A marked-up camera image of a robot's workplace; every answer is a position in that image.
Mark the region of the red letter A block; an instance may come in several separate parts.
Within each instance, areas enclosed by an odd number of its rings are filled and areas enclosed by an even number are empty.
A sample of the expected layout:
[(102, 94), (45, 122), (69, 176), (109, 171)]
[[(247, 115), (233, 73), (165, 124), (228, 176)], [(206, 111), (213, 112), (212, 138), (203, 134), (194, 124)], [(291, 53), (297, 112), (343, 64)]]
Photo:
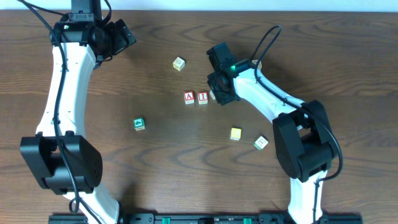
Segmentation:
[(194, 92), (186, 91), (183, 93), (183, 97), (184, 97), (184, 102), (186, 105), (194, 104), (194, 102), (195, 102)]

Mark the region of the red letter I block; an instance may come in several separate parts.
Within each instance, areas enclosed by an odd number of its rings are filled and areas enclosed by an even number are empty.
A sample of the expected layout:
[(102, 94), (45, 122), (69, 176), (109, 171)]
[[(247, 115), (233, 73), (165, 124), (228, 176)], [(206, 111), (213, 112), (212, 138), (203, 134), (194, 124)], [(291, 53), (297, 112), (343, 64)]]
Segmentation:
[(204, 105), (208, 103), (208, 92), (203, 91), (198, 93), (198, 104)]

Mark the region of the blue number 2 block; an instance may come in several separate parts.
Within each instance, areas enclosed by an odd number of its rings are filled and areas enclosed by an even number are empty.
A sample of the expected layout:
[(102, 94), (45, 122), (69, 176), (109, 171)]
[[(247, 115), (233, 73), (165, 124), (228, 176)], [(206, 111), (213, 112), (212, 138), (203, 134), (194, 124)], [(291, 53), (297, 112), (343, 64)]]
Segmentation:
[(216, 100), (215, 95), (214, 95), (214, 93), (213, 93), (211, 90), (209, 91), (209, 94), (210, 94), (210, 96), (211, 96), (211, 98), (212, 98), (213, 100)]

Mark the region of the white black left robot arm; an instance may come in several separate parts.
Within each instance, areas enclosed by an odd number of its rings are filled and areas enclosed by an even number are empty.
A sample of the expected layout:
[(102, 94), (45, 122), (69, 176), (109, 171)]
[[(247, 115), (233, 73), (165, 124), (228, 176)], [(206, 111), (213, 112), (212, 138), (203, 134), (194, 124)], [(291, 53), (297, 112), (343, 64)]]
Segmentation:
[(73, 1), (49, 26), (53, 72), (47, 104), (20, 152), (39, 186), (69, 201), (88, 223), (122, 223), (121, 207), (102, 183), (101, 154), (87, 140), (85, 108), (91, 74), (135, 43), (123, 20), (101, 13), (101, 1)]

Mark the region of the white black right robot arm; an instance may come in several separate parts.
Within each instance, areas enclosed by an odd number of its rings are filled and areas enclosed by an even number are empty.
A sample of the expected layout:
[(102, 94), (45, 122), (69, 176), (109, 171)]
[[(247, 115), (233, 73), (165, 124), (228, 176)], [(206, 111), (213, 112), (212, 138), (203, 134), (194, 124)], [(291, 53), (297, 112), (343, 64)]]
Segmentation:
[(317, 223), (323, 182), (334, 158), (342, 157), (323, 105), (304, 102), (270, 82), (255, 64), (238, 61), (225, 43), (207, 51), (214, 72), (208, 84), (216, 101), (225, 105), (244, 99), (271, 123), (275, 153), (290, 177), (288, 213), (295, 223)]

